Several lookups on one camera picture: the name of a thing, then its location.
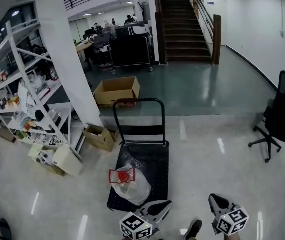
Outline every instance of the storage rack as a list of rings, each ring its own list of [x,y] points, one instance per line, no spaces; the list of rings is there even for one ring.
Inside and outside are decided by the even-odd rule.
[[[0,62],[2,59],[7,56],[11,51],[13,53],[13,56],[16,60],[18,69],[10,74],[6,81],[3,81],[0,83],[0,90],[7,88],[7,86],[14,81],[17,81],[19,79],[23,79],[25,82],[25,86],[28,88],[31,97],[34,99],[36,103],[35,110],[40,110],[44,118],[37,122],[35,121],[35,124],[37,126],[47,126],[48,129],[53,129],[54,133],[48,133],[46,130],[38,130],[38,129],[21,129],[20,123],[15,122],[11,120],[9,123],[6,122],[5,118],[3,117],[3,114],[8,113],[15,113],[15,112],[22,112],[21,104],[18,106],[12,106],[9,108],[1,109],[0,108],[0,119],[3,122],[3,124],[9,129],[9,131],[14,135],[14,137],[23,143],[28,144],[42,144],[45,146],[50,146],[50,141],[43,142],[36,142],[31,140],[28,137],[25,137],[23,139],[17,138],[17,136],[14,134],[16,131],[25,131],[35,134],[41,134],[41,135],[49,135],[49,136],[56,136],[59,138],[59,140],[62,141],[62,143],[57,143],[55,147],[59,147],[60,145],[67,144],[70,146],[71,150],[77,155],[79,158],[81,156],[79,155],[79,151],[83,146],[83,143],[85,141],[85,136],[83,135],[83,130],[85,129],[82,122],[72,121],[72,111],[73,106],[70,102],[67,103],[58,103],[58,104],[49,104],[48,107],[50,109],[54,109],[57,111],[57,113],[60,113],[61,121],[59,125],[56,125],[53,121],[53,119],[50,117],[49,113],[44,108],[44,105],[49,101],[49,99],[62,87],[61,81],[58,79],[56,81],[48,81],[48,87],[50,88],[50,92],[47,93],[44,97],[40,98],[37,94],[34,88],[31,85],[31,82],[28,78],[28,74],[31,72],[34,72],[36,75],[36,71],[32,69],[33,66],[35,66],[38,62],[41,60],[46,60],[49,62],[52,62],[50,58],[48,58],[49,53],[44,53],[42,55],[38,55],[36,53],[18,48],[17,45],[19,45],[25,38],[27,38],[29,35],[34,33],[35,31],[39,30],[41,27],[38,19],[32,19],[29,21],[26,21],[22,24],[11,26],[11,22],[8,21],[6,23],[6,29],[7,29],[7,37],[2,41],[0,44]],[[19,54],[27,54],[35,57],[35,59],[27,64],[24,64],[21,55]],[[64,123],[68,120],[68,136],[65,137],[62,132],[61,128],[63,127]]]

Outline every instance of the red lid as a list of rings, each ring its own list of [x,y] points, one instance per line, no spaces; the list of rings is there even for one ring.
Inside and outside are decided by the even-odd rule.
[[[129,179],[129,174],[126,171],[119,171],[118,178],[121,182],[126,182]]]

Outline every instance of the cart handle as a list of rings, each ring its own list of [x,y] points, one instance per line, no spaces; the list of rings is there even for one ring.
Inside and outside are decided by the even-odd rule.
[[[133,98],[133,99],[118,99],[113,103],[112,109],[113,109],[113,115],[114,115],[114,119],[116,121],[122,142],[124,145],[127,144],[125,137],[124,137],[124,133],[122,131],[122,127],[119,123],[118,120],[118,116],[117,116],[117,109],[116,106],[118,103],[136,103],[136,102],[157,102],[160,104],[161,106],[161,119],[162,119],[162,125],[158,126],[158,127],[162,127],[162,144],[164,146],[166,146],[166,123],[165,123],[165,105],[164,103],[157,99],[157,98]]]

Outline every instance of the black office chair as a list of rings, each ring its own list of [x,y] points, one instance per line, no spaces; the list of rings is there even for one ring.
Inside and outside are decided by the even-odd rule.
[[[265,132],[258,126],[255,126],[253,130],[258,130],[264,138],[251,142],[248,146],[251,148],[253,145],[267,142],[268,159],[265,159],[265,163],[268,163],[271,159],[272,144],[278,147],[278,153],[282,149],[282,147],[273,138],[285,142],[285,71],[280,72],[276,97],[274,100],[270,99],[268,101],[268,107],[264,113],[264,117],[265,127],[269,133]]]

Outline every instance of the white shelving unit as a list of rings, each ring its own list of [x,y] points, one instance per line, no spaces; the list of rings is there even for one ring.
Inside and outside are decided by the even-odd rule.
[[[62,87],[61,81],[59,79],[56,81],[47,81],[46,84],[48,88],[50,88],[50,92],[40,98],[36,94],[28,78],[29,73],[34,72],[34,74],[36,74],[35,70],[32,68],[38,62],[40,62],[41,60],[47,60],[50,62],[52,61],[50,58],[48,58],[49,53],[47,52],[42,55],[38,55],[36,53],[23,50],[17,47],[17,45],[19,45],[25,38],[37,31],[40,27],[41,25],[37,19],[24,22],[14,27],[11,27],[10,21],[6,23],[8,35],[0,44],[0,62],[5,56],[7,56],[12,51],[18,66],[18,70],[10,74],[7,77],[6,81],[0,83],[0,90],[6,88],[9,84],[17,80],[23,79],[25,82],[25,86],[28,88],[31,97],[36,103],[35,110],[40,110],[43,113],[44,118],[41,121],[34,121],[38,128],[31,128],[30,130],[22,128],[21,121],[19,121],[16,116],[13,116],[9,122],[6,121],[3,117],[4,114],[23,112],[21,105],[18,105],[6,107],[4,109],[0,108],[0,119],[2,120],[4,125],[10,130],[10,132],[15,136],[15,138],[20,142],[28,144],[37,143],[50,146],[53,139],[59,140],[59,142],[56,143],[55,147],[67,144],[70,146],[73,152],[79,158],[81,158],[81,156],[79,155],[79,151],[85,141],[85,137],[83,135],[83,130],[85,128],[82,122],[72,121],[72,104],[68,102],[48,105],[51,110],[54,110],[60,115],[61,121],[58,125],[54,123],[53,119],[51,118],[50,112],[48,113],[44,108],[44,105],[46,105],[50,98]],[[35,59],[27,64],[24,64],[19,52],[34,56]],[[62,134],[61,129],[66,122],[68,122],[68,134]],[[29,136],[23,139],[19,139],[15,134],[17,131],[29,132],[31,134],[31,137]]]

